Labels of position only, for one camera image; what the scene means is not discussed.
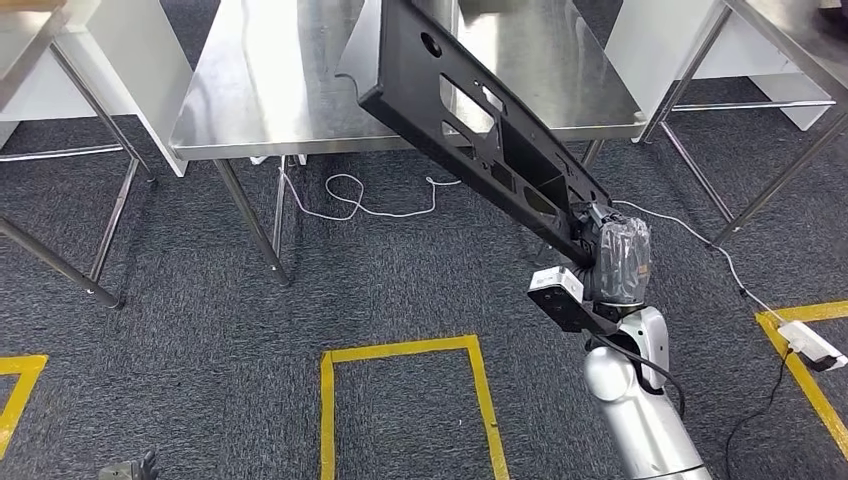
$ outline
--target yellow floor marking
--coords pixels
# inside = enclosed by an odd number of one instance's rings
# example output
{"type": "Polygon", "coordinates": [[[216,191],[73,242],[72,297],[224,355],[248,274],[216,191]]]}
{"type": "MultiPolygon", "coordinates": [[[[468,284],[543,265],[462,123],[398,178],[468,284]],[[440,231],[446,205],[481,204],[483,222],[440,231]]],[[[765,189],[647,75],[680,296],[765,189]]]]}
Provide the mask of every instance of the yellow floor marking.
{"type": "Polygon", "coordinates": [[[0,357],[0,375],[18,375],[18,382],[12,388],[9,401],[6,402],[3,414],[0,415],[0,460],[6,455],[12,433],[18,426],[18,420],[24,413],[29,394],[46,363],[47,355],[0,357]]]}
{"type": "MultiPolygon", "coordinates": [[[[789,322],[792,320],[798,320],[799,322],[834,320],[837,318],[848,317],[848,301],[783,308],[781,310],[776,310],[776,312],[789,322]]],[[[763,312],[760,315],[771,316],[768,312],[763,312]]]]}
{"type": "Polygon", "coordinates": [[[489,382],[486,379],[486,370],[483,366],[483,355],[480,351],[480,343],[477,341],[476,335],[345,348],[324,352],[321,356],[321,480],[335,480],[336,477],[334,363],[460,349],[466,349],[468,351],[468,358],[471,362],[474,388],[477,392],[477,402],[480,404],[480,413],[483,417],[483,426],[486,430],[486,440],[489,443],[489,457],[492,460],[495,480],[508,480],[509,470],[507,469],[506,457],[504,456],[501,436],[498,431],[498,422],[495,419],[495,407],[489,393],[489,382]]]}
{"type": "MultiPolygon", "coordinates": [[[[834,302],[821,305],[784,308],[782,310],[777,310],[776,313],[787,321],[798,320],[800,322],[816,322],[821,320],[833,320],[848,317],[848,302],[834,302]]],[[[783,338],[783,336],[777,331],[779,326],[777,319],[768,312],[758,313],[756,318],[757,323],[759,323],[763,328],[763,331],[769,337],[769,340],[771,340],[771,343],[774,345],[777,353],[781,358],[783,358],[783,356],[786,355],[786,350],[789,345],[787,344],[786,339],[783,338]]],[[[833,405],[830,404],[827,397],[825,397],[821,388],[816,383],[816,380],[810,374],[806,365],[801,362],[801,359],[799,359],[797,355],[794,353],[791,354],[789,358],[786,359],[786,366],[789,368],[792,376],[795,377],[795,381],[798,382],[798,386],[801,387],[801,391],[803,391],[804,395],[806,395],[810,400],[810,404],[812,404],[813,409],[819,415],[822,423],[824,423],[824,426],[830,432],[830,435],[833,437],[833,440],[836,442],[839,450],[842,451],[842,455],[845,456],[845,460],[848,460],[848,428],[845,428],[845,424],[842,422],[842,419],[839,418],[836,410],[833,409],[833,405]]]]}

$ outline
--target power strip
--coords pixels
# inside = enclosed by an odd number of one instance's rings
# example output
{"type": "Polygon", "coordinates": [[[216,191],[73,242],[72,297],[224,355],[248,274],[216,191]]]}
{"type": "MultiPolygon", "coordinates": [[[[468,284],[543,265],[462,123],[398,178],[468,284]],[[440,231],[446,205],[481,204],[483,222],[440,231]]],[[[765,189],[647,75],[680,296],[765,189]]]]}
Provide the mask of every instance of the power strip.
{"type": "Polygon", "coordinates": [[[805,363],[817,372],[836,370],[848,363],[842,352],[803,322],[789,322],[777,331],[789,342],[789,348],[803,354],[807,360],[805,363]]]}

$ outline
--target metal table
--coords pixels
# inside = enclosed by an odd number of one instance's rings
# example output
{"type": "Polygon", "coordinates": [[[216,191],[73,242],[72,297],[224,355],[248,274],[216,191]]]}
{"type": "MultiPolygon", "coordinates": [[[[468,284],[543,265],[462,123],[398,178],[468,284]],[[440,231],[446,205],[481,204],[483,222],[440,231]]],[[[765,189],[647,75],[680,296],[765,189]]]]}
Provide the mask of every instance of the metal table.
{"type": "Polygon", "coordinates": [[[94,264],[88,275],[74,268],[57,253],[20,228],[2,211],[0,211],[0,235],[8,237],[20,244],[40,260],[83,287],[104,305],[110,308],[116,308],[120,306],[118,298],[103,289],[98,282],[103,272],[103,266],[106,262],[115,230],[118,227],[124,204],[126,203],[126,197],[129,194],[130,186],[135,178],[138,167],[141,166],[147,172],[148,181],[153,181],[154,177],[141,159],[141,156],[139,156],[123,132],[121,132],[112,118],[106,113],[100,101],[86,85],[85,80],[83,80],[74,68],[71,60],[68,59],[59,45],[56,44],[55,36],[60,33],[65,24],[65,18],[61,8],[63,4],[64,1],[57,0],[54,2],[53,8],[46,8],[39,11],[0,10],[0,110],[5,107],[18,87],[26,81],[27,76],[32,71],[38,59],[41,58],[45,51],[49,50],[64,73],[73,82],[74,86],[77,87],[77,90],[85,98],[97,116],[100,117],[118,143],[115,145],[54,150],[23,155],[0,155],[0,163],[63,158],[125,150],[130,155],[130,165],[118,193],[118,198],[115,201],[106,231],[97,248],[94,264]]]}
{"type": "Polygon", "coordinates": [[[680,82],[672,90],[669,99],[660,112],[651,119],[645,130],[643,141],[650,140],[650,136],[656,127],[659,126],[663,130],[683,157],[687,166],[695,174],[707,195],[728,221],[728,225],[713,241],[716,245],[721,244],[733,232],[738,231],[778,190],[809,165],[824,147],[848,127],[848,113],[845,110],[845,106],[848,105],[848,33],[839,26],[829,23],[819,13],[819,4],[820,2],[811,0],[724,0],[724,5],[715,24],[698,47],[680,82]],[[763,37],[779,48],[805,75],[824,89],[833,98],[833,101],[677,105],[733,12],[745,19],[763,37]],[[834,103],[837,105],[835,108],[839,109],[839,114],[833,123],[801,156],[790,163],[739,216],[734,216],[730,212],[694,159],[686,151],[683,143],[666,122],[668,115],[673,111],[793,108],[833,105],[834,103]]]}
{"type": "MultiPolygon", "coordinates": [[[[563,140],[638,136],[646,120],[572,1],[415,0],[563,140]]],[[[214,160],[270,267],[271,245],[228,160],[410,148],[356,104],[335,69],[363,0],[222,0],[171,144],[214,160]]],[[[449,106],[475,123],[461,99],[449,106]]],[[[281,217],[280,182],[277,217],[281,217]]]]}

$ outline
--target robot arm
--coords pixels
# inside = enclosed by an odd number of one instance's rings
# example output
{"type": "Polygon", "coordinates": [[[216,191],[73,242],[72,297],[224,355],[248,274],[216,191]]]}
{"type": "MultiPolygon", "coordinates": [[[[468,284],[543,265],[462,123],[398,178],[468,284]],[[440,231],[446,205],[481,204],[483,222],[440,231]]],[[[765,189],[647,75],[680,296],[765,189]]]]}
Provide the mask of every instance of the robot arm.
{"type": "Polygon", "coordinates": [[[354,81],[364,110],[573,262],[536,272],[528,294],[563,331],[599,339],[589,345],[586,383],[627,475],[710,478],[665,395],[665,377],[632,360],[668,369],[665,320],[643,304],[644,222],[614,211],[544,123],[411,0],[365,1],[337,75],[354,81]],[[452,113],[445,93],[456,90],[491,117],[488,132],[452,113]]]}

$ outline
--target gray carpet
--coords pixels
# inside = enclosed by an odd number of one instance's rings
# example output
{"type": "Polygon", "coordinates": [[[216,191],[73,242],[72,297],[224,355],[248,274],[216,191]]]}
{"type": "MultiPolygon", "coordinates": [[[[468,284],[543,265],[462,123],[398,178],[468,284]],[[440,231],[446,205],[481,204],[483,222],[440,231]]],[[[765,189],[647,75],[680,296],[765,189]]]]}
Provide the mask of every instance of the gray carpet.
{"type": "MultiPolygon", "coordinates": [[[[163,0],[194,63],[214,3],[163,0]]],[[[605,37],[615,2],[579,2],[605,37]]],[[[746,81],[696,82],[693,100],[757,98],[746,81]]],[[[779,112],[677,115],[672,124],[739,211],[811,135],[779,112]]],[[[621,469],[586,397],[579,336],[525,297],[539,243],[465,186],[438,191],[430,215],[306,217],[289,201],[281,288],[266,271],[214,168],[170,175],[134,119],[121,119],[160,174],[137,183],[104,285],[108,311],[10,242],[0,242],[0,355],[47,353],[0,478],[94,478],[155,446],[164,480],[314,479],[320,471],[321,352],[478,335],[512,478],[616,479],[621,469]]],[[[5,152],[106,140],[94,121],[23,124],[5,152]]],[[[583,145],[574,145],[580,152],[583,145]]],[[[845,298],[846,145],[828,149],[728,243],[743,280],[774,306],[845,298]]],[[[266,227],[275,165],[234,162],[266,227]]],[[[0,165],[0,204],[79,268],[91,262],[127,160],[122,155],[0,165]]],[[[366,205],[428,206],[424,177],[449,174],[411,152],[315,156],[292,171],[311,208],[348,210],[323,180],[351,173],[366,205]]],[[[717,212],[663,139],[609,142],[593,174],[620,199],[716,233],[717,212]]],[[[340,188],[350,189],[352,185],[340,188]]],[[[676,225],[651,220],[650,302],[669,321],[686,424],[715,478],[733,424],[760,408],[780,359],[721,258],[676,225]]],[[[845,320],[814,328],[848,350],[845,320]]],[[[336,367],[337,478],[493,478],[473,381],[458,352],[336,367]]],[[[848,371],[817,375],[848,414],[848,371]]],[[[0,383],[0,398],[10,382],[0,383]]],[[[848,478],[848,462],[791,379],[737,435],[735,478],[848,478]]]]}

